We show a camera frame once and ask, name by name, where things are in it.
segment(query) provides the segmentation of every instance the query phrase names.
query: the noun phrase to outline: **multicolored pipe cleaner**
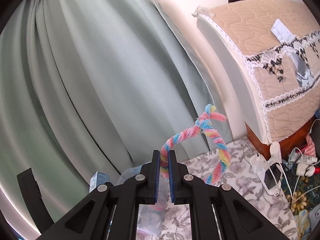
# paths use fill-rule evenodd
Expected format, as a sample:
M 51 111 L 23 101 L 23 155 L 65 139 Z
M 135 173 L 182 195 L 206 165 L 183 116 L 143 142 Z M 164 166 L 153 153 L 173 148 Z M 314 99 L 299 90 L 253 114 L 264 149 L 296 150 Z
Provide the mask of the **multicolored pipe cleaner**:
M 213 129 L 210 119 L 218 120 L 220 122 L 225 121 L 227 118 L 223 114 L 215 112 L 216 107 L 208 104 L 205 107 L 204 112 L 198 117 L 195 125 L 191 128 L 185 129 L 181 133 L 172 136 L 167 142 L 161 147 L 160 151 L 160 171 L 164 177 L 168 178 L 168 153 L 172 148 L 182 141 L 197 136 L 201 131 L 213 139 L 213 142 L 218 147 L 219 163 L 214 168 L 212 174 L 204 179 L 207 184 L 214 184 L 219 181 L 222 174 L 230 166 L 231 155 L 228 151 L 226 143 L 222 139 L 221 135 L 217 130 Z

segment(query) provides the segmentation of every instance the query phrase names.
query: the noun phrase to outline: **quilted headboard cover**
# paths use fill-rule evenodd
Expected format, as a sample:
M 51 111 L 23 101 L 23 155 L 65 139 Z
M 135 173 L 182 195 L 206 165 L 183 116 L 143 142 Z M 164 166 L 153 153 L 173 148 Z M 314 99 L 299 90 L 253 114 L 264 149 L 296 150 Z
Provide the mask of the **quilted headboard cover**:
M 244 0 L 209 9 L 204 17 L 243 59 L 242 69 L 259 95 L 268 143 L 300 129 L 320 102 L 320 27 L 307 6 L 291 0 Z M 290 44 L 272 34 L 277 18 L 296 35 Z M 298 84 L 292 52 L 314 75 L 306 86 Z

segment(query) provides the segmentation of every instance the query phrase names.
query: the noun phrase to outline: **curtain fold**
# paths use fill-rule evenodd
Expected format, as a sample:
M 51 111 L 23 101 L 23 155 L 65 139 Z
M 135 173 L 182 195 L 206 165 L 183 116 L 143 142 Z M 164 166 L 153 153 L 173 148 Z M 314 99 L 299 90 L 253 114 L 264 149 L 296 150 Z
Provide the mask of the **curtain fold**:
M 56 221 L 97 170 L 115 182 L 150 161 L 208 103 L 150 1 L 24 0 L 0 35 L 0 187 L 32 224 L 16 180 L 31 167 Z M 198 136 L 175 150 L 182 161 L 212 148 Z

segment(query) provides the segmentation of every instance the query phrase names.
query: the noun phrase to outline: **wooden bed frame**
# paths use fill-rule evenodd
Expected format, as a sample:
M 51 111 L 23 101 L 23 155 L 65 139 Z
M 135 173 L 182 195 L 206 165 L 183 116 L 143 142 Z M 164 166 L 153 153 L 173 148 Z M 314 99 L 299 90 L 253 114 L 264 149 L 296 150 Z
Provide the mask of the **wooden bed frame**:
M 310 131 L 311 125 L 316 118 L 313 116 L 308 122 L 305 123 L 297 132 L 289 136 L 287 139 L 282 140 L 280 143 L 281 155 L 283 159 L 287 159 L 288 155 L 291 153 L 294 147 L 301 147 L 305 145 L 306 135 Z M 263 144 L 253 133 L 250 127 L 245 124 L 248 132 L 248 138 L 257 149 L 257 151 L 262 154 L 266 160 L 270 158 L 270 145 Z

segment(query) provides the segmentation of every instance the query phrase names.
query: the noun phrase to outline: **checkered pink fabric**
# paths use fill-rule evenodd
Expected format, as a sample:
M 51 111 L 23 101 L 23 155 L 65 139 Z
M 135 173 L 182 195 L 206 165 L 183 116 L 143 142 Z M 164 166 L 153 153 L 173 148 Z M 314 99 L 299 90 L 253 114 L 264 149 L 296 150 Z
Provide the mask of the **checkered pink fabric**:
M 306 140 L 307 140 L 308 146 L 304 150 L 304 154 L 315 157 L 316 156 L 316 147 L 315 147 L 315 144 L 313 143 L 313 140 L 312 140 L 309 133 L 306 136 Z

